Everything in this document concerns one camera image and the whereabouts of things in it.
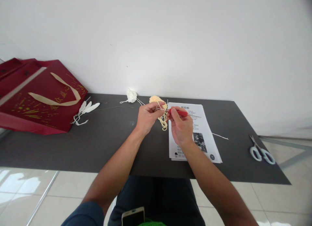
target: white scissors handle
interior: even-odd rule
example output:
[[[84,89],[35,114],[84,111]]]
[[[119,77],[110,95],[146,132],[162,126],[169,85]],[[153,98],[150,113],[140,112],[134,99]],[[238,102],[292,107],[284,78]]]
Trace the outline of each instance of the white scissors handle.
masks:
[[[262,156],[261,154],[259,153],[257,147],[253,146],[253,147],[250,147],[250,154],[252,155],[252,157],[257,160],[257,161],[262,161]]]
[[[260,151],[263,154],[263,158],[265,161],[267,161],[269,164],[272,164],[272,165],[276,163],[275,159],[268,151],[262,148],[260,148]]]
[[[257,160],[257,161],[262,161],[262,156],[264,158],[265,161],[267,161],[269,164],[275,164],[276,161],[275,159],[273,158],[273,156],[268,152],[266,151],[265,149],[262,149],[262,148],[259,148],[262,155],[259,153],[259,150],[257,149],[256,146],[253,146],[250,148],[250,154],[252,155],[252,157]]]

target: hand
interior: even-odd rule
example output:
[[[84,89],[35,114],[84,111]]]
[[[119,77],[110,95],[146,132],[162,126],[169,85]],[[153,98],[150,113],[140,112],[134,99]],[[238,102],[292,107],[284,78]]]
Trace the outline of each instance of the hand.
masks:
[[[193,136],[193,119],[188,115],[182,117],[177,111],[186,111],[181,107],[171,107],[171,114],[167,114],[167,119],[171,120],[172,136],[178,146],[181,148],[194,143]]]
[[[155,111],[157,107],[159,108],[159,105],[157,102],[152,102],[144,106],[140,106],[136,130],[140,131],[144,135],[147,135],[150,132],[155,120],[161,117],[165,112],[164,110]]]

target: dark pants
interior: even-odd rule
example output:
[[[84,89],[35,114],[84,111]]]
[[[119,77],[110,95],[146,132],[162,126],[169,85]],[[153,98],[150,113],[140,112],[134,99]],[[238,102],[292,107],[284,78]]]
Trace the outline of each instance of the dark pants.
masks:
[[[143,206],[145,217],[170,225],[205,225],[189,179],[129,176],[108,225],[121,225],[124,212]]]

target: instruction sheet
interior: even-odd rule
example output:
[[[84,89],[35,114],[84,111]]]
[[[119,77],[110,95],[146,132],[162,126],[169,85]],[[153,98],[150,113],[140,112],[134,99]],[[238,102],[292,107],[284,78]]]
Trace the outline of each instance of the instruction sheet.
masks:
[[[208,125],[202,105],[169,102],[168,108],[171,108],[172,106],[182,107],[188,112],[189,115],[198,116],[191,116],[193,119],[193,141],[213,163],[222,163],[217,145],[215,144],[215,140]],[[168,127],[169,158],[171,158],[171,160],[173,161],[186,161],[186,157],[183,154],[181,148],[175,143],[173,139],[171,131],[171,121],[169,121]]]

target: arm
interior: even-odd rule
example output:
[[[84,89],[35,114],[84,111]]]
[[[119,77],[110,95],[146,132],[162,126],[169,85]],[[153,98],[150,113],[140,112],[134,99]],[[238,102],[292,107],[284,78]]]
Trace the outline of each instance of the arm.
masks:
[[[173,138],[181,147],[200,188],[214,205],[224,224],[258,225],[231,182],[192,140],[192,118],[189,115],[180,117],[177,110],[185,110],[180,107],[172,108],[171,115],[167,114],[167,118],[172,122]]]
[[[155,120],[164,113],[163,110],[154,112],[157,106],[158,103],[153,102],[140,107],[135,129],[101,169],[83,199],[83,203],[97,202],[102,207],[104,215],[106,214],[111,202],[127,181],[142,140],[150,132]]]

